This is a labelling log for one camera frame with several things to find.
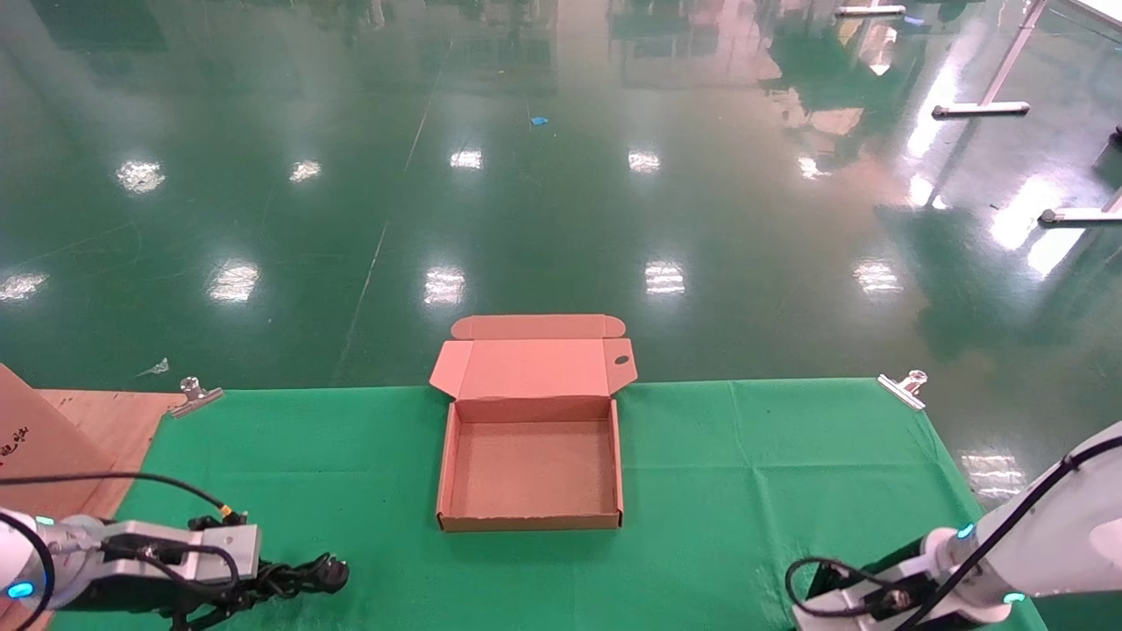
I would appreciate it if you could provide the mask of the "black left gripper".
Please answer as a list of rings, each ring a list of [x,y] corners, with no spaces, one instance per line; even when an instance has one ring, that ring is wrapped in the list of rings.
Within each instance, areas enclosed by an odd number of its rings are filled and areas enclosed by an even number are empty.
[[[236,583],[173,582],[169,578],[101,578],[77,596],[79,612],[188,614],[217,606],[247,585]]]

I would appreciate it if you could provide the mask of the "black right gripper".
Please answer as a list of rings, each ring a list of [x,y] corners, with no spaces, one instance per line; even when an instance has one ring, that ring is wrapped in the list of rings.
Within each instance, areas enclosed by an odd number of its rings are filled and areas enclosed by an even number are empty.
[[[816,567],[809,606],[918,606],[930,593],[922,539],[862,566],[822,556],[806,564]]]

